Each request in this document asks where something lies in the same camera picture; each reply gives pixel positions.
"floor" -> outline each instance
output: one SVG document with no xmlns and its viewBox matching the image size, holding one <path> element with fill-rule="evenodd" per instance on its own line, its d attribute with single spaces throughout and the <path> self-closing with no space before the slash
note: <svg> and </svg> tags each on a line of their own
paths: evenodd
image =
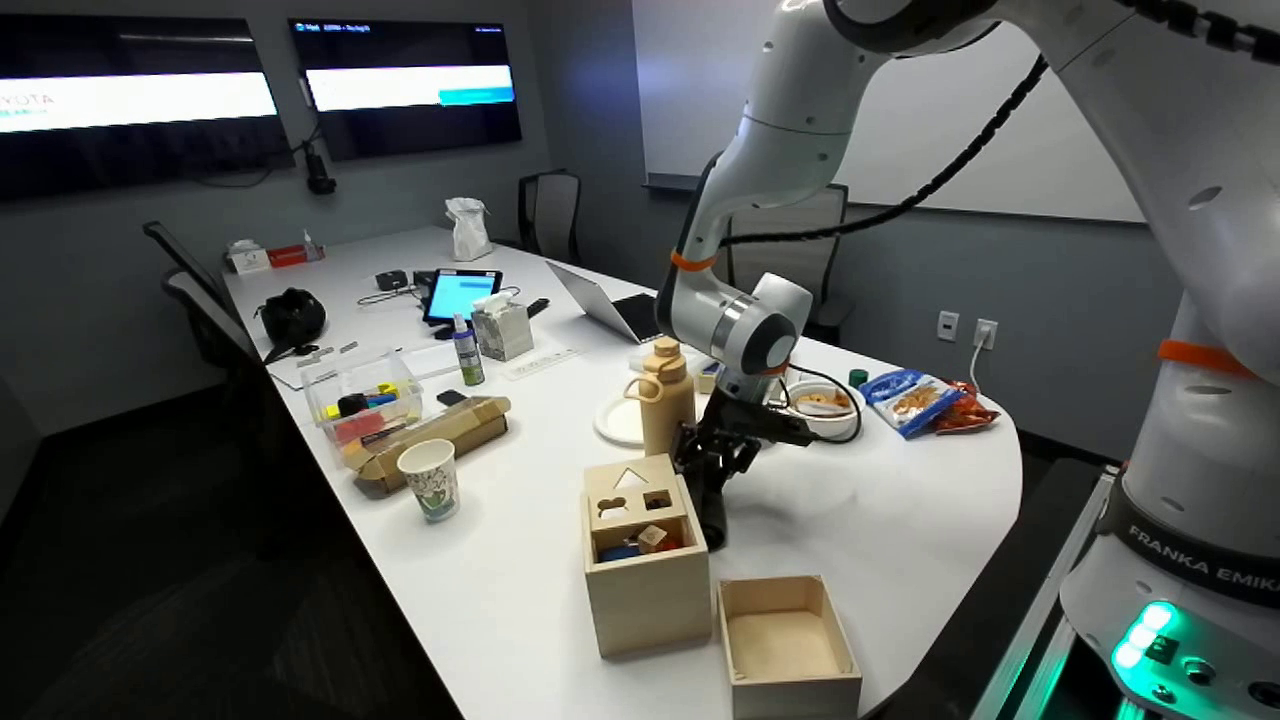
<svg viewBox="0 0 1280 720">
<path fill-rule="evenodd" d="M 203 393 L 40 449 L 0 530 L 0 718 L 457 718 L 302 446 L 257 438 Z M 877 718 L 983 693 L 1098 469 L 1024 465 L 1024 519 Z"/>
</svg>

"wall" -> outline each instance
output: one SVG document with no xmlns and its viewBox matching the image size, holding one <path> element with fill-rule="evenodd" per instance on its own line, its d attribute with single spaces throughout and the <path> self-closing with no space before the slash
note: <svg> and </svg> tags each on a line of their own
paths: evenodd
<svg viewBox="0 0 1280 720">
<path fill-rule="evenodd" d="M 357 241 L 383 228 L 445 225 L 445 198 L 486 198 L 493 235 L 512 235 L 515 178 L 549 168 L 542 75 L 529 3 L 520 0 L 7 0 L 4 12 L 114 12 L 114 17 L 250 17 L 293 139 L 312 118 L 302 103 L 288 17 L 426 17 L 505 19 L 520 94 L 523 144 L 405 162 L 336 164 L 336 198 L 310 198 L 304 171 L 283 168 L 257 187 L 166 185 L 77 202 L 4 204 L 0 214 L 0 371 L 32 426 L 66 433 L 218 386 L 197 358 L 186 314 L 160 293 L 174 269 L 145 220 L 166 220 L 197 261 L 222 263 L 235 235 L 263 244 Z"/>
<path fill-rule="evenodd" d="M 590 187 L 585 258 L 662 283 L 687 198 L 646 187 L 633 9 L 542 0 L 533 27 L 557 164 Z M 1019 430 L 1127 458 L 1178 277 L 1127 225 L 911 214 L 844 244 L 837 300 L 849 349 L 939 377 L 963 377 L 967 343 L 937 343 L 937 314 L 963 314 L 963 338 L 978 317 L 996 317 L 1001 349 L 980 381 Z"/>
<path fill-rule="evenodd" d="M 17 404 L 7 381 L 0 377 L 0 526 L 32 469 L 38 446 L 40 438 L 32 417 Z"/>
</svg>

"bottle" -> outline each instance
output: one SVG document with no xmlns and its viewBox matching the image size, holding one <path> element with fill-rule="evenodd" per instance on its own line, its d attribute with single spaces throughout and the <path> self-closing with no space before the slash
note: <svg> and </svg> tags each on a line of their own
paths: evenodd
<svg viewBox="0 0 1280 720">
<path fill-rule="evenodd" d="M 486 360 L 480 360 L 480 343 L 471 338 L 468 321 L 452 321 L 452 349 L 457 349 L 457 367 L 466 371 L 466 386 L 486 386 Z"/>
<path fill-rule="evenodd" d="M 657 342 L 637 381 L 646 458 L 674 458 L 697 426 L 692 381 L 678 342 Z"/>
<path fill-rule="evenodd" d="M 318 263 L 326 258 L 326 247 L 312 241 L 310 228 L 304 228 L 304 258 L 310 258 L 310 263 Z"/>
</svg>

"small box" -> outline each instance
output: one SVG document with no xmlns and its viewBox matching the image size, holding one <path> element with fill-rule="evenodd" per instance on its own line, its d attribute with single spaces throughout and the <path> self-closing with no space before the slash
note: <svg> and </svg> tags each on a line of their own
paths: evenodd
<svg viewBox="0 0 1280 720">
<path fill-rule="evenodd" d="M 585 580 L 599 655 L 713 640 L 707 542 L 669 458 L 590 469 Z"/>
<path fill-rule="evenodd" d="M 512 298 L 487 298 L 471 314 L 480 352 L 493 360 L 515 360 L 533 349 L 529 308 Z"/>
<path fill-rule="evenodd" d="M 399 352 L 333 358 L 304 367 L 310 404 L 333 449 L 376 442 L 426 417 Z"/>
<path fill-rule="evenodd" d="M 863 671 L 818 576 L 720 580 L 731 718 L 855 718 Z"/>
</svg>

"laptop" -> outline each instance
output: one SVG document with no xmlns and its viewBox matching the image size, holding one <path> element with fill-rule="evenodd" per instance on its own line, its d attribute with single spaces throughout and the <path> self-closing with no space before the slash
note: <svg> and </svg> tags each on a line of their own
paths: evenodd
<svg viewBox="0 0 1280 720">
<path fill-rule="evenodd" d="M 662 338 L 657 323 L 657 300 L 652 298 L 623 298 L 608 300 L 603 289 L 564 263 L 552 263 L 557 281 L 568 289 L 568 298 L 603 329 L 629 338 L 633 343 Z"/>
</svg>

